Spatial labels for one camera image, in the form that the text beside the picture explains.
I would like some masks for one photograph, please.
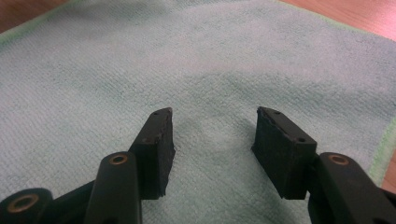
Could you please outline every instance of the microfiber cloth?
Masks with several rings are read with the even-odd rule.
[[[173,107],[176,156],[144,223],[310,223],[251,146],[281,111],[377,185],[395,138],[396,43],[272,0],[83,0],[0,35],[0,199],[59,197]]]

